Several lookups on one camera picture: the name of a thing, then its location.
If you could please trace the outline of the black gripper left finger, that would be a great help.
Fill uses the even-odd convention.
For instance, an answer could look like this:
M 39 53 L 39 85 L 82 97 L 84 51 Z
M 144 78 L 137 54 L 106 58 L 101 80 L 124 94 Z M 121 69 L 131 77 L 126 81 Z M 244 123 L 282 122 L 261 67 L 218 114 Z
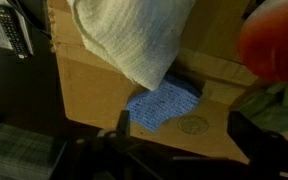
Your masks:
M 130 112 L 113 130 L 103 129 L 82 152 L 76 180 L 168 180 L 170 165 L 146 143 L 130 137 Z

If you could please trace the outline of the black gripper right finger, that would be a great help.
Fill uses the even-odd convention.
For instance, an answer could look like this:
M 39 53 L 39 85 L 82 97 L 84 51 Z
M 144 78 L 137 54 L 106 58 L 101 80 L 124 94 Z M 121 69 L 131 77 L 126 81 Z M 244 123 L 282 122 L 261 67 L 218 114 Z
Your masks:
M 227 133 L 249 159 L 249 180 L 288 180 L 288 140 L 261 130 L 238 111 L 228 116 Z

